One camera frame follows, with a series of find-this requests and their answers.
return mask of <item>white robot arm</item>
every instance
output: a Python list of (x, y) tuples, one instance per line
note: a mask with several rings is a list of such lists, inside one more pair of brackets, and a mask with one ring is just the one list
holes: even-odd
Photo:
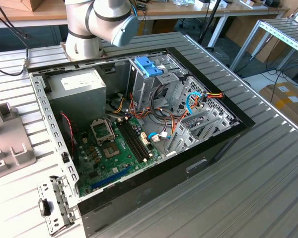
[(101, 39), (125, 46), (138, 31), (128, 0), (65, 0), (69, 34), (66, 52), (73, 60), (98, 58)]

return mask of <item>gray power supply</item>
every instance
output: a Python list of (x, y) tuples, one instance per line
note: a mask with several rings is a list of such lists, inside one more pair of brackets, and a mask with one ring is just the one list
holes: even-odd
[(51, 92), (47, 97), (53, 110), (64, 112), (78, 126), (105, 116), (106, 85), (95, 69), (54, 75), (48, 83)]

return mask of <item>blue drive bay latch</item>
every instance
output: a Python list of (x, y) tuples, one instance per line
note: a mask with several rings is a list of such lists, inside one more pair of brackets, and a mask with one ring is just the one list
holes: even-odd
[(146, 56), (135, 58), (135, 62), (145, 72), (147, 77), (153, 77), (163, 74), (163, 71), (158, 69), (154, 65), (154, 62), (149, 60), (149, 58)]

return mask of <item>red cable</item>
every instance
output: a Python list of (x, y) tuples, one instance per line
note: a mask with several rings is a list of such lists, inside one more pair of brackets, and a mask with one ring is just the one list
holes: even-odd
[(66, 119), (66, 121), (68, 122), (68, 125), (70, 127), (70, 131), (71, 131), (71, 140), (72, 140), (72, 157), (74, 156), (74, 134), (73, 134), (73, 129), (72, 129), (72, 125), (71, 122), (69, 120), (69, 118), (64, 114), (64, 113), (60, 113), (62, 116), (64, 116), (64, 118)]

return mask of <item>slotted aluminum surface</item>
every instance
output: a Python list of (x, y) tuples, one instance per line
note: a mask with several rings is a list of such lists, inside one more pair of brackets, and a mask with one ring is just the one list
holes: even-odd
[(298, 22), (292, 18), (260, 20), (259, 26), (298, 51)]
[[(298, 237), (298, 128), (181, 33), (135, 37), (119, 49), (104, 45), (109, 55), (175, 47), (256, 125), (220, 162), (94, 237)], [(18, 71), (24, 55), (0, 53), (0, 68)], [(61, 47), (34, 49), (30, 55), (32, 66), (67, 62)], [(0, 178), (0, 237), (49, 237), (36, 185), (60, 170), (25, 73), (0, 73), (0, 102), (7, 101), (17, 106), (38, 160)], [(83, 238), (83, 228), (77, 222), (57, 237)]]

